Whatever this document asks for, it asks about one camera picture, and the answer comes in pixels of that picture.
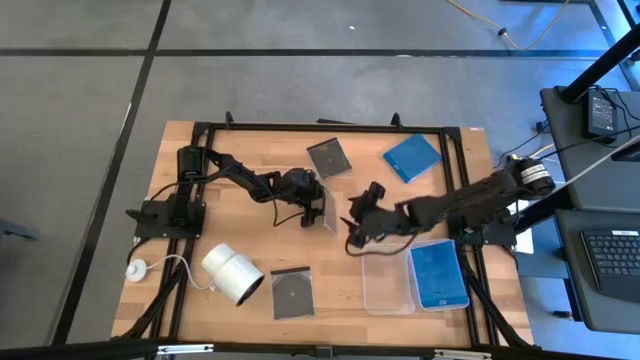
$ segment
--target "blue book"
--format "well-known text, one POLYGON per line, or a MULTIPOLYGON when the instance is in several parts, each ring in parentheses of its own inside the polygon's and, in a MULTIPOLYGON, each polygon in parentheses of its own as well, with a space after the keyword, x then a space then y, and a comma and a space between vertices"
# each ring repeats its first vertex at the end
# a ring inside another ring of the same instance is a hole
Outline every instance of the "blue book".
POLYGON ((411 135, 384 153, 383 157, 406 184, 442 159, 422 134, 411 135))
POLYGON ((469 305, 452 240, 412 248, 411 264, 423 309, 459 309, 469 305))

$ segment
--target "wooden table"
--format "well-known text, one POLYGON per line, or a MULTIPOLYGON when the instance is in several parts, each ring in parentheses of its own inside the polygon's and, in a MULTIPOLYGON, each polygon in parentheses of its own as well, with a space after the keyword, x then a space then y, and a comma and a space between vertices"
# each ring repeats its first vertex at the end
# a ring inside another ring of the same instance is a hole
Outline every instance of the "wooden table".
MULTIPOLYGON (((189 144, 192 128, 192 122, 167 122, 149 194, 175 181, 176 151, 189 144)), ((470 181, 474 182, 491 173, 489 149, 483 129, 461 130, 467 170, 470 181)), ((387 208, 394 202, 411 197, 442 195, 446 192, 442 164, 434 166, 411 184, 404 184, 384 162, 382 154, 407 138, 406 134, 223 130, 216 131, 213 147, 218 152, 232 154, 258 174, 275 170, 284 173, 292 167, 311 168, 306 148, 336 136, 353 165, 352 171, 325 184, 336 200, 339 216, 348 217, 350 202, 347 199, 360 195, 373 180, 386 187, 381 206, 387 208)), ((437 136, 425 137, 434 148, 440 149, 437 136)), ((455 166, 455 151, 451 141, 448 145, 458 187, 460 180, 455 166)), ((200 262, 214 246, 222 242, 236 252, 249 256, 266 279, 241 307, 235 307, 221 292, 196 290, 189 285, 179 339, 276 344, 470 345, 464 310, 416 310, 412 315, 387 316, 367 313, 364 308, 361 259, 344 253, 347 236, 344 224, 339 225, 335 236, 320 224, 302 229, 298 220, 273 228, 273 205, 270 202, 253 202, 245 190, 226 179, 207 184, 204 201, 207 202, 204 231, 196 243, 191 267, 195 280, 199 284, 210 281, 200 262), (311 267, 316 314, 306 318, 273 320, 269 273, 298 266, 311 267)), ((283 219, 298 212, 299 208, 278 202, 278 210, 280 219, 283 219)), ((444 224, 425 235, 432 239, 448 237, 444 224)), ((142 258, 150 264, 161 259, 166 249, 166 239, 151 240, 133 258, 142 258)), ((485 246, 484 254, 493 300, 520 336, 532 342, 513 259, 504 249, 494 246, 485 246)), ((157 266, 140 283, 125 281, 113 335, 124 333, 143 313, 158 291, 161 272, 162 267, 157 266)), ((477 298, 474 303, 481 340, 487 342, 482 307, 477 298)), ((172 308, 170 299, 165 309, 161 335, 168 333, 169 321, 166 319, 170 318, 172 308)))

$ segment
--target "keyboard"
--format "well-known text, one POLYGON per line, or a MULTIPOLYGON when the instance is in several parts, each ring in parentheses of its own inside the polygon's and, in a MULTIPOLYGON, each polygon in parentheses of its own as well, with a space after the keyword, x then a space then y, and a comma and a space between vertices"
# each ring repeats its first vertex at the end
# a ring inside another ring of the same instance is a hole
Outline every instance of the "keyboard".
POLYGON ((640 302, 640 231, 591 230, 581 236, 598 291, 640 302))

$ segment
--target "floor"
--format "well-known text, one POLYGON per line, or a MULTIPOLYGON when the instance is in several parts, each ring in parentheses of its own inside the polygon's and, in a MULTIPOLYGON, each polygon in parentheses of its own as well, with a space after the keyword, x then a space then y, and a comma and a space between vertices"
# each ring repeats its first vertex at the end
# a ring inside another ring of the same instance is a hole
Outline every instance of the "floor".
MULTIPOLYGON (((629 27, 616 1, 597 2, 620 38, 629 27)), ((558 8, 498 0, 460 3, 507 27, 520 44, 533 41, 558 8)), ((162 0, 1 1, 0 49, 146 49, 161 5, 162 0)), ((493 29, 444 0, 181 0, 170 7, 158 48, 506 46, 493 29)), ((583 4, 570 4, 536 47, 607 48, 583 4)), ((146 193, 165 121, 221 121, 229 110, 239 122, 313 122, 322 117, 387 124, 399 112, 405 124, 484 127, 497 163, 503 151, 532 136, 535 122, 544 120, 538 91, 570 83, 593 62, 540 57, 156 57, 146 86, 134 91, 145 68, 141 56, 8 54, 0 51, 0 83, 5 85, 0 88, 0 218, 38 228, 42 236, 35 242, 13 237, 0 242, 0 348, 48 341, 130 110, 137 110, 135 123, 72 342, 109 337, 134 228, 124 210, 139 206, 146 193), (139 95, 139 108, 130 109, 132 97, 139 95)), ((629 89, 619 68, 601 84, 629 89)), ((548 135, 540 136, 520 153, 550 142, 548 135)), ((561 176, 557 164, 548 165, 561 176)), ((560 301, 566 298, 562 286, 532 278, 523 279, 522 286, 538 345, 638 356, 632 350, 639 347, 639 336, 593 333, 581 323, 550 317, 545 307, 566 304, 560 301)))

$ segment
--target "yellow cable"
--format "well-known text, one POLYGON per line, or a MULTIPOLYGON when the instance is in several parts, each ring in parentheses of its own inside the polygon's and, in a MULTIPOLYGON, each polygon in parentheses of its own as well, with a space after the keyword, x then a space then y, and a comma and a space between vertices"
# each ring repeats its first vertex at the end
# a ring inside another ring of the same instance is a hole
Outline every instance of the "yellow cable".
MULTIPOLYGON (((560 10, 558 10, 558 13, 556 14, 556 17, 554 17, 553 20, 551 20, 551 23, 549 23, 549 26, 547 26, 547 28, 544 29, 542 34, 540 34, 540 36, 538 36, 538 38, 533 43, 531 43, 531 45, 523 48, 523 47, 518 46, 513 40, 511 40, 511 38, 509 37, 509 34, 507 34, 506 32, 502 36, 504 36, 505 39, 507 39, 507 41, 509 41, 509 43, 511 43, 511 46, 513 46, 517 50, 529 50, 529 49, 531 49, 538 42, 540 42, 540 40, 542 40, 542 38, 547 34, 547 32, 549 30, 551 30, 551 27, 553 26, 553 24, 555 24, 556 21, 558 21, 558 19, 560 18, 560 15, 564 11, 564 9, 567 7, 567 5, 569 5, 569 1, 570 0, 565 0, 564 5, 562 5, 560 10)), ((462 11, 463 13, 465 13, 465 14, 471 16, 471 17, 474 17, 476 19, 480 19, 480 20, 486 22, 487 24, 492 25, 493 27, 495 27, 498 30, 502 30, 503 29, 502 26, 500 26, 500 25, 496 24, 495 22, 487 19, 486 17, 483 17, 483 16, 480 16, 480 15, 472 13, 471 11, 469 11, 469 10, 463 8, 462 6, 458 5, 457 3, 455 3, 453 0, 447 0, 447 2, 449 2, 451 5, 457 7, 460 11, 462 11)))
POLYGON ((547 146, 543 147, 542 149, 540 149, 540 150, 538 150, 538 151, 534 152, 533 154, 529 155, 529 157, 536 157, 536 156, 540 155, 540 153, 541 153, 541 152, 543 152, 543 151, 545 151, 545 150, 547 150, 547 149, 549 149, 549 148, 553 147, 553 145, 554 145, 554 144, 549 144, 549 145, 547 145, 547 146))

